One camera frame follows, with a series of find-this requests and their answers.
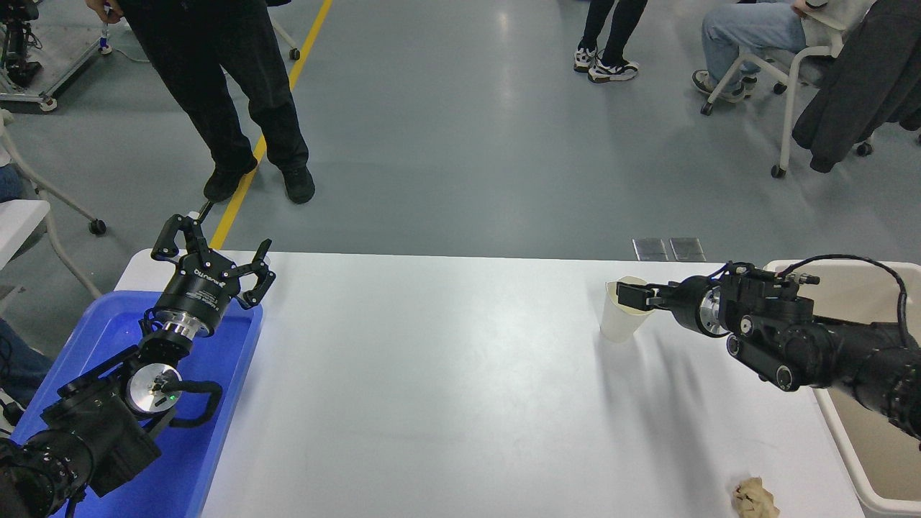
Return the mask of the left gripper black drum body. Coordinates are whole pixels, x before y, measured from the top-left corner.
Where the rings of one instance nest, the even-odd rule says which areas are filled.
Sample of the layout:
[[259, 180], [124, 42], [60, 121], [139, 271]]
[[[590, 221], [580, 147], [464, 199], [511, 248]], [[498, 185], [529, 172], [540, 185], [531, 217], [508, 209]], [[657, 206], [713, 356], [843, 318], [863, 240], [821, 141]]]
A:
[[172, 314], [187, 314], [205, 327], [220, 324], [230, 299], [240, 292], [237, 279], [221, 278], [221, 272], [234, 268], [227, 257], [213, 253], [210, 266], [198, 253], [182, 256], [176, 272], [158, 299], [158, 320], [167, 321]]

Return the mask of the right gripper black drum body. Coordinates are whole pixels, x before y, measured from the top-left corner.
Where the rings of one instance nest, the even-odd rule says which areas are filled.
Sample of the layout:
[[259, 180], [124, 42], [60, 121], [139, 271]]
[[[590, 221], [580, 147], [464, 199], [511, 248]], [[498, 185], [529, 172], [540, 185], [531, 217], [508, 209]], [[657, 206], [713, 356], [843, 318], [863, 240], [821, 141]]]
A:
[[712, 279], [707, 276], [691, 276], [681, 282], [670, 281], [668, 288], [668, 310], [681, 325], [691, 331], [710, 337], [712, 334], [701, 321], [700, 309], [704, 296], [711, 291]]

